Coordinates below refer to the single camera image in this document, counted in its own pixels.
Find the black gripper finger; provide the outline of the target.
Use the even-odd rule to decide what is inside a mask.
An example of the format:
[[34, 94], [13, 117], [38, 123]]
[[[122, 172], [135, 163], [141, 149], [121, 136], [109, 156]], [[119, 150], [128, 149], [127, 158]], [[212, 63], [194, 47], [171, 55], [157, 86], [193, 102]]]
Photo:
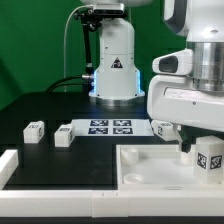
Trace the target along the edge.
[[179, 148], [181, 152], [189, 153], [191, 149], [191, 143], [185, 133], [184, 130], [180, 130], [177, 132], [178, 134], [178, 142], [179, 142]]

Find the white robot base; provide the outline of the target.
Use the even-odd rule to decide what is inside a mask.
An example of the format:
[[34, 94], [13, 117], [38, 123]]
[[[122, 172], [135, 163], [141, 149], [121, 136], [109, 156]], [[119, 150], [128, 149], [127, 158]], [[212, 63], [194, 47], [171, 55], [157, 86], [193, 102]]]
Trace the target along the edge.
[[93, 75], [90, 100], [107, 106], [141, 101], [140, 71], [134, 64], [135, 30], [121, 18], [104, 19], [99, 30], [100, 63]]

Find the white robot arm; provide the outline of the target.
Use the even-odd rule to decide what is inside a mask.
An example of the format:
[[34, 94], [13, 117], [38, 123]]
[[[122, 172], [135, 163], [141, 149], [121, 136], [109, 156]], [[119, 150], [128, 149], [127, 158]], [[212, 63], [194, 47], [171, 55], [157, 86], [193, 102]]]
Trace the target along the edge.
[[166, 141], [188, 152], [185, 126], [224, 132], [224, 0], [164, 0], [163, 19], [185, 48], [152, 62], [147, 112], [154, 123], [173, 125]]

